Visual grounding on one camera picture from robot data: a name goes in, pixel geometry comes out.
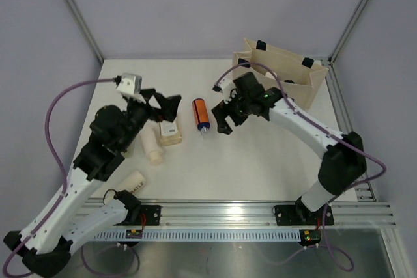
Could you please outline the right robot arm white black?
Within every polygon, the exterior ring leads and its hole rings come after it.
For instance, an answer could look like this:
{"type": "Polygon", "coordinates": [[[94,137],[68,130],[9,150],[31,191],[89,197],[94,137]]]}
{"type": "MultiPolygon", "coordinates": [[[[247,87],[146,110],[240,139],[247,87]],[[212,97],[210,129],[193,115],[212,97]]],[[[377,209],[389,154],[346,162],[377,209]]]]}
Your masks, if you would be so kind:
{"type": "Polygon", "coordinates": [[[355,132],[335,131],[310,117],[277,87],[265,89],[252,72],[234,80],[223,78],[213,86],[223,96],[212,108],[218,133],[229,135],[249,116],[263,117],[284,127],[316,153],[321,160],[316,182],[284,211],[292,222],[314,225],[324,221],[326,203],[339,197],[366,171],[362,138],[355,132]]]}

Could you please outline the pale bottle under left arm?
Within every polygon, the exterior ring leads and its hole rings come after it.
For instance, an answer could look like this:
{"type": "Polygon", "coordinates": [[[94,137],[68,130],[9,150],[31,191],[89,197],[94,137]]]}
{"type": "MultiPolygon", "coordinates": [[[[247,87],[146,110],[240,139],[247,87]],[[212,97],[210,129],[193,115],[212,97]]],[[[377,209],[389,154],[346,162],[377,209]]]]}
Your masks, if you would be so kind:
{"type": "Polygon", "coordinates": [[[135,144],[131,143],[129,147],[122,153],[125,159],[131,158],[134,155],[135,144]]]}

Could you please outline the clear amber liquid bottle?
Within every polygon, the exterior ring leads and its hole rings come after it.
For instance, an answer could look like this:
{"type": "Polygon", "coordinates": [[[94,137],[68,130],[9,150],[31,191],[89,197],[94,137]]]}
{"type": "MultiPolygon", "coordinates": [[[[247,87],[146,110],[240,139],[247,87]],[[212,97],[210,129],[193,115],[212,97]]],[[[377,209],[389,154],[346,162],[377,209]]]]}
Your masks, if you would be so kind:
{"type": "Polygon", "coordinates": [[[182,134],[176,120],[173,122],[162,121],[160,126],[160,144],[162,146],[177,145],[182,142],[182,134]]]}

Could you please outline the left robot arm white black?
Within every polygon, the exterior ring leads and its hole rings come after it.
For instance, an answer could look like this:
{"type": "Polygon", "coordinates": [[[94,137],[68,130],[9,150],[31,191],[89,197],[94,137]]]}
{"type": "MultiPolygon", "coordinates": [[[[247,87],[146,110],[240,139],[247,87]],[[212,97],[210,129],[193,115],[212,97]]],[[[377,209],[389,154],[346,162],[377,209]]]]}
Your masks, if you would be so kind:
{"type": "Polygon", "coordinates": [[[22,257],[31,273],[53,277],[90,238],[110,226],[133,225],[143,217],[140,200],[122,190],[96,212],[70,224],[85,201],[124,161],[124,152],[146,122],[173,122],[182,98],[166,98],[154,89],[145,89],[124,95],[124,99],[124,111],[116,105],[97,111],[87,144],[75,158],[62,188],[42,213],[23,230],[10,231],[4,237],[4,243],[22,257]]]}

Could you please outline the orange blue spray bottle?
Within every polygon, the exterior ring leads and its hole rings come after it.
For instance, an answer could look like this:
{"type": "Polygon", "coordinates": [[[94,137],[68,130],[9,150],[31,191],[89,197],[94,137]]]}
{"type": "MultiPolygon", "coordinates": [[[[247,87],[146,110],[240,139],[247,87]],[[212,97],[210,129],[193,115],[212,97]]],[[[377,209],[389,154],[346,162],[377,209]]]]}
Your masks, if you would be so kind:
{"type": "Polygon", "coordinates": [[[195,124],[202,136],[210,130],[211,124],[204,99],[196,98],[192,101],[195,124]]]}

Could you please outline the beige canvas tote bag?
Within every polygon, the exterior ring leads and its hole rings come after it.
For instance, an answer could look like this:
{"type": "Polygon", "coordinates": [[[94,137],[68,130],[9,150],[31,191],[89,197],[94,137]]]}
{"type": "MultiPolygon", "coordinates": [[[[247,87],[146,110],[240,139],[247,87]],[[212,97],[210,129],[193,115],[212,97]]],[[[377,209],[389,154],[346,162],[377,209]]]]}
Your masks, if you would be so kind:
{"type": "Polygon", "coordinates": [[[233,78],[253,72],[258,82],[269,89],[278,84],[276,80],[265,77],[265,73],[274,72],[287,95],[305,111],[310,109],[328,73],[327,67],[313,59],[271,46],[262,40],[244,40],[244,50],[233,54],[233,65],[244,62],[253,64],[235,68],[233,78]]]}

